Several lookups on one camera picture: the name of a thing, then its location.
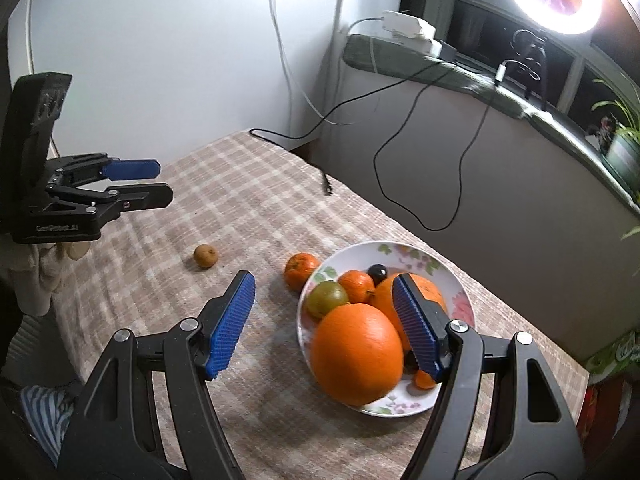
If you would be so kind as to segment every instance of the green lime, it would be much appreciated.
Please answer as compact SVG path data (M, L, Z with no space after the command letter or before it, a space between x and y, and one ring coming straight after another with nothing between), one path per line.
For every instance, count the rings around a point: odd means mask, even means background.
M321 282L306 297L306 310L316 319L322 319L335 307L349 303L344 287L337 282Z

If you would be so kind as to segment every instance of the blue textured pad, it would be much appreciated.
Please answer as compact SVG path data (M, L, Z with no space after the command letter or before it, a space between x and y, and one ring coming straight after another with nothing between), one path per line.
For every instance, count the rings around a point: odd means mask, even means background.
M209 380L215 379L219 371L229 366L254 300L255 278L247 274L211 336L210 355L205 366Z
M420 370L440 382L443 369L440 365L440 345L420 309L418 299L409 291L400 277L394 279L392 287L394 308L402 322L404 333L409 338L411 349Z
M152 158L147 160L112 160L102 168L109 180L140 180L155 178L160 174L160 164Z

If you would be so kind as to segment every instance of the blue and white striped fabric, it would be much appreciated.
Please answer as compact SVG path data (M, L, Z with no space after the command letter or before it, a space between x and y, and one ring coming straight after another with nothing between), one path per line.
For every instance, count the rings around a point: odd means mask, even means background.
M20 391L20 404L33 436L58 466L62 440L74 412L74 399L61 388L27 386Z

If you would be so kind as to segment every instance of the plate rim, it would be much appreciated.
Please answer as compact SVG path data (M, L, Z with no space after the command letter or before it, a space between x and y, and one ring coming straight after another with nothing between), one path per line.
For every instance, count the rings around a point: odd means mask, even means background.
M334 256L337 256L338 254L342 253L343 251L346 251L348 249L360 246L360 245L367 245L367 244L393 244L393 245L404 245L405 247L409 247L411 249L416 249L418 251L420 251L421 253L425 253L427 254L427 256L434 258L441 266L443 266L445 269L447 269L451 275L454 277L454 279L460 284L460 288L462 289L462 291L465 293L466 298L469 301L469 305L471 306L471 311L473 311L473 305L471 305L471 298L469 297L469 293L465 288L465 285L463 285L463 283L458 279L458 277L455 275L455 273L453 273L453 271L451 269L449 269L449 266L447 264L444 264L437 256L434 256L433 254L429 254L427 251L425 251L424 249L421 249L420 247L416 247L414 245L411 244L407 244L404 242L398 242L395 240L368 240L365 242L359 242L357 244L350 244L346 247L341 248L338 251L335 251L335 253L331 254L330 256L326 257L322 262L320 262L320 265L318 265L318 267L314 270L314 272L311 273L311 275L309 276L309 279L306 281L305 286L302 288L302 291L300 292L300 297L298 298L298 307L296 309L296 336L298 338L298 348L300 350L300 353L302 354L303 359L305 360L306 363L306 367L309 370L309 373L311 373L311 376L314 378L314 380L316 381L316 383L318 382L318 380L316 380L316 377L314 375L313 370L311 369L311 364L309 363L308 358L306 357L305 352L303 351L303 341L302 341L302 318L301 318L301 314L302 314L302 308L303 308L303 298L305 297L304 295L304 291L306 289L307 284L311 281L311 277L318 272L319 269L321 269L321 267L324 267L324 264L327 260L329 260L330 258L333 258ZM434 389L438 389L437 393L436 393L436 399L437 399L437 395L440 394L440 388L441 388L442 384L439 383L437 386L434 387ZM368 412L367 410L363 410L362 408L358 408L356 406L350 406L348 404L345 404L343 402L340 402L341 405L346 406L347 408L355 411L355 412L360 412L360 413L364 413L366 415L370 415L370 416L377 416L379 418L401 418L401 417L405 417L405 416L414 416L414 415L419 415L420 413L424 413L424 412L428 412L429 410L433 409L433 406L431 406L430 408L425 408L424 410L422 410L421 412L414 412L414 413L374 413L374 412Z

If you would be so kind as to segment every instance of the tablecloth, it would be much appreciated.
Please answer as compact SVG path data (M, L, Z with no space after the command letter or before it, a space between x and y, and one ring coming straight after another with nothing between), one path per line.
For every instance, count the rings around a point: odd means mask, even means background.
M164 168L174 190L166 209L131 212L68 269L53 305L71 362L86 380L113 333L164 332L196 316L239 269L256 277L257 295L229 368L209 383L220 423L248 479L397 479L429 413L384 419L327 397L306 368L296 339L296 304L282 279L300 251L321 260L350 244L397 240L443 261L463 283L479 333L511 337L526 330L545 355L577 418L588 374L564 351L480 283L400 224L285 150L239 132ZM219 262L199 270L195 246L214 245ZM182 457L163 375L154 373L158 419L170 462ZM462 466L476 462L489 413L482 381Z

